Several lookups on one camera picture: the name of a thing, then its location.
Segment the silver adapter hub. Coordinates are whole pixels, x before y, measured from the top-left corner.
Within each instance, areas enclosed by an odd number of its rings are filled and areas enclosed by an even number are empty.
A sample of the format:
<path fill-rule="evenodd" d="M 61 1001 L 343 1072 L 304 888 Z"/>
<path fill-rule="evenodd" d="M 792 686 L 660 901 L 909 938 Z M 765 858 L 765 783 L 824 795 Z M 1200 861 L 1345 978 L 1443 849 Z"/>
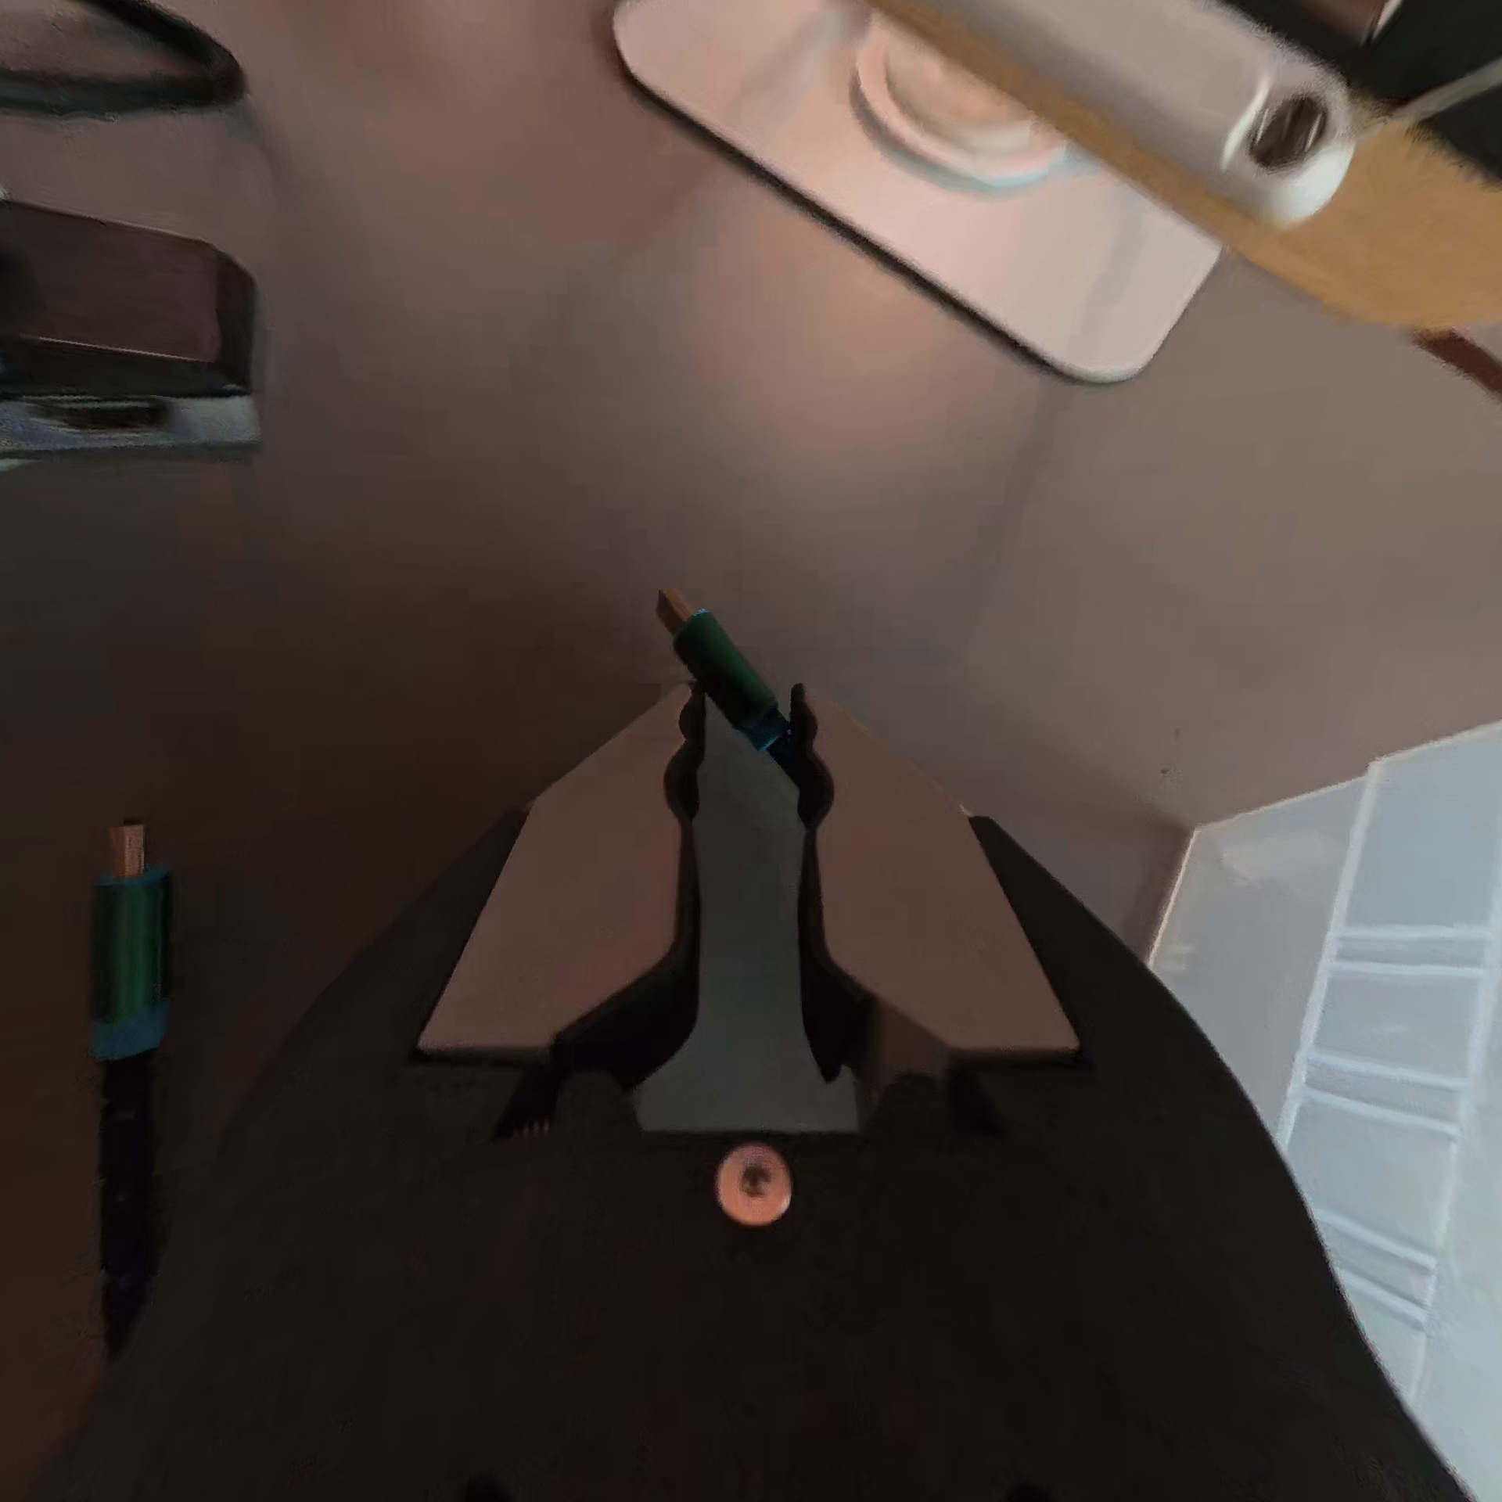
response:
<path fill-rule="evenodd" d="M 158 395 L 2 400 L 2 472 L 73 457 L 236 454 L 261 441 L 251 395 L 172 398 Z"/>

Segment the silver monitor stand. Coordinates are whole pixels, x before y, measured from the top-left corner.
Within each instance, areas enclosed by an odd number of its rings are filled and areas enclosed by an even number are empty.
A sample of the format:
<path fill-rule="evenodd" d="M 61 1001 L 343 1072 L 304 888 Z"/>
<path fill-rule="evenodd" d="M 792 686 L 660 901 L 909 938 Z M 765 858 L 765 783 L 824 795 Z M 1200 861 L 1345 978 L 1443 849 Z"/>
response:
<path fill-rule="evenodd" d="M 613 42 L 658 101 L 1068 379 L 1141 373 L 1221 257 L 871 5 L 622 3 Z"/>

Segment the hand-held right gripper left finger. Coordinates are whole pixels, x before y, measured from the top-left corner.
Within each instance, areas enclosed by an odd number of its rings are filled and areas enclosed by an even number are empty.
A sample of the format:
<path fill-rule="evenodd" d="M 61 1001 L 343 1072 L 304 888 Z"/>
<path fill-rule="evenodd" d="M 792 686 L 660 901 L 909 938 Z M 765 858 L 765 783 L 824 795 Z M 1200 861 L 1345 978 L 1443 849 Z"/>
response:
<path fill-rule="evenodd" d="M 705 702 L 667 692 L 522 815 L 417 1049 L 637 1087 L 699 1012 Z"/>

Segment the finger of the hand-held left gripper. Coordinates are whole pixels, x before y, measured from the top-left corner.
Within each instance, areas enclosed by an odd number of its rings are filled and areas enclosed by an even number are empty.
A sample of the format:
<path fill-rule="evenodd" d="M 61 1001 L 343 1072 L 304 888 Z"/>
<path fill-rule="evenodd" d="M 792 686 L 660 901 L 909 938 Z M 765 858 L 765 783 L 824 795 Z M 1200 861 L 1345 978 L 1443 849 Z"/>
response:
<path fill-rule="evenodd" d="M 206 398 L 254 388 L 258 289 L 215 245 L 2 203 L 7 398 Z"/>

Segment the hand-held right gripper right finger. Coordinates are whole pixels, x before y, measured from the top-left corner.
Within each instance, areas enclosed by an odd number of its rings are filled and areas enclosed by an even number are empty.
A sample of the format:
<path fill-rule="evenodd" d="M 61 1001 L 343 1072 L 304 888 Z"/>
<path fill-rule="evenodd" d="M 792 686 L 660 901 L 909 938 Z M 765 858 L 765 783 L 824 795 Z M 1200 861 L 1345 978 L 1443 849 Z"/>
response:
<path fill-rule="evenodd" d="M 966 808 L 794 688 L 801 1026 L 824 1081 L 1069 1065 L 1080 1038 Z"/>

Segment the translucent plastic bin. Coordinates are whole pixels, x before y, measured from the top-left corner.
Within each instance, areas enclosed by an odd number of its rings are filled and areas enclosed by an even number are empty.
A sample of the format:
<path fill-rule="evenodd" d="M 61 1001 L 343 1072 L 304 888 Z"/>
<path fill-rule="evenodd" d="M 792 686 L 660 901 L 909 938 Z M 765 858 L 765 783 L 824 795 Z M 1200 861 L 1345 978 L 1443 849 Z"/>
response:
<path fill-rule="evenodd" d="M 1150 965 L 1279 1142 L 1398 1396 L 1499 1498 L 1499 724 L 1200 824 Z"/>

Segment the silver metal clamp bar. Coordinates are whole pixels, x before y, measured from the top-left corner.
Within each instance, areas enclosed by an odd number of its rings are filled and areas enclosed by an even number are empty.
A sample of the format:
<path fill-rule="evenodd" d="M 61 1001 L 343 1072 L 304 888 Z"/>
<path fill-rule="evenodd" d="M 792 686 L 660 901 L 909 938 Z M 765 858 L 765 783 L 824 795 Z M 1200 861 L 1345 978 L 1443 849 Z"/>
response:
<path fill-rule="evenodd" d="M 1120 132 L 1236 211 L 1268 223 L 1320 212 L 1357 153 L 1336 69 L 1230 3 L 878 3 L 930 46 L 1028 96 Z"/>

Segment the black monitor with wooden frame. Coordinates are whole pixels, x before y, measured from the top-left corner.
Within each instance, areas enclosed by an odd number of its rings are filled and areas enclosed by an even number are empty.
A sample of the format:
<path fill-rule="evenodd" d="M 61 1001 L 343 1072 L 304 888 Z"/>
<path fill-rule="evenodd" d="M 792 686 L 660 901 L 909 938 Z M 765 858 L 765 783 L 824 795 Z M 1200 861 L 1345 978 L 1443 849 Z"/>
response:
<path fill-rule="evenodd" d="M 1236 253 L 1336 311 L 1416 332 L 1499 320 L 1499 3 L 1230 3 L 1338 71 L 1357 153 L 1334 198 L 1254 219 L 1120 132 L 1087 144 Z"/>

